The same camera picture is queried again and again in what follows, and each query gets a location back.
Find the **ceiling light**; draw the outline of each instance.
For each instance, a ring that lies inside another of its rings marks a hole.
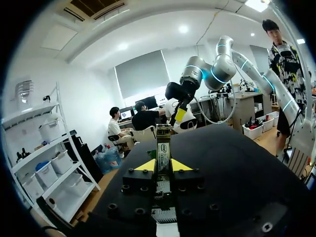
[[[187,26],[180,26],[179,31],[180,31],[180,33],[185,34],[189,31],[189,28]]]
[[[268,8],[270,0],[248,0],[245,4],[256,11],[263,12]]]
[[[118,46],[118,49],[119,50],[126,50],[128,48],[128,45],[126,43],[121,43],[119,46]]]
[[[298,39],[298,40],[296,40],[296,41],[297,41],[298,44],[303,44],[303,43],[305,43],[305,40],[304,40],[304,39]]]

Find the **white chair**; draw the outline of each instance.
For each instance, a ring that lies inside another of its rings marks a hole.
[[[156,128],[150,126],[142,131],[131,131],[130,134],[135,142],[151,141],[156,139]]]

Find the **black shirt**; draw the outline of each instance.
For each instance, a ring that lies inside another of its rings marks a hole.
[[[132,118],[132,123],[136,131],[141,131],[149,126],[156,127],[156,118],[159,118],[158,111],[141,111]]]

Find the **office chair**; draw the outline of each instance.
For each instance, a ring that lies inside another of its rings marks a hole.
[[[131,131],[130,134],[135,142],[151,141],[156,139],[156,128],[149,126],[142,131]]]
[[[118,153],[124,154],[124,147],[127,147],[127,143],[118,143],[119,136],[118,135],[112,135],[108,136],[108,139],[113,143],[115,147],[118,149]]]

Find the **robotic arm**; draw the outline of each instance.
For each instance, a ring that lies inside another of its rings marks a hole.
[[[174,82],[168,84],[166,98],[179,100],[180,108],[175,115],[175,120],[182,120],[186,105],[194,98],[195,91],[199,89],[202,80],[207,88],[218,91],[236,74],[236,64],[256,82],[262,93],[269,95],[273,90],[276,92],[278,104],[283,109],[290,127],[295,125],[293,134],[297,136],[292,140],[292,144],[308,156],[312,154],[314,146],[314,153],[316,153],[316,126],[304,119],[299,106],[278,76],[271,69],[260,75],[256,67],[244,55],[232,49],[233,42],[229,36],[222,36],[216,45],[214,65],[206,63],[198,56],[193,56],[189,59],[180,78],[181,85]]]

